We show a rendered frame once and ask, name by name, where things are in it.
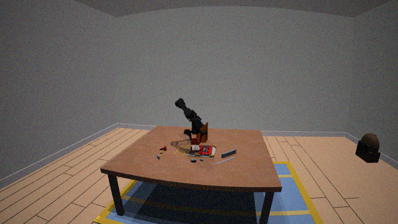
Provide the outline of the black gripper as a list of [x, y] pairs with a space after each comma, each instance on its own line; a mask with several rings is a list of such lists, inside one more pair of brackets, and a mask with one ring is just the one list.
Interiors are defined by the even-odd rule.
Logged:
[[[194, 124], [192, 124], [192, 127], [196, 127], [196, 126], [195, 126]], [[185, 134], [185, 135], [188, 135], [189, 138], [190, 138], [190, 140], [192, 139], [191, 133], [192, 133], [192, 131], [190, 131], [190, 130], [184, 130], [184, 134]], [[201, 133], [201, 134], [200, 134], [200, 141], [201, 141], [202, 136], [203, 136], [203, 135], [207, 135], [207, 130], [202, 130], [200, 133]]]

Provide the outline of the grey rectangular bar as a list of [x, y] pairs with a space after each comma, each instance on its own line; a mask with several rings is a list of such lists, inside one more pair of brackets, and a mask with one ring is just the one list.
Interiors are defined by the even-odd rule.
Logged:
[[222, 158], [230, 156], [230, 155], [233, 155], [235, 153], [236, 153], [236, 149], [228, 151], [228, 152], [225, 152], [225, 153], [222, 153]]

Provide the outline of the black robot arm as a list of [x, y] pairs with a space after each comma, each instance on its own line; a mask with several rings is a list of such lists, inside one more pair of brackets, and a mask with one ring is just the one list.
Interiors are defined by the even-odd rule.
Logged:
[[196, 115], [194, 110], [191, 110], [185, 106], [185, 102], [182, 98], [179, 98], [175, 102], [175, 105], [182, 109], [184, 111], [185, 117], [196, 126], [192, 127], [192, 134], [198, 135], [198, 133], [201, 132], [201, 128], [204, 126], [204, 124], [201, 122], [201, 118]]

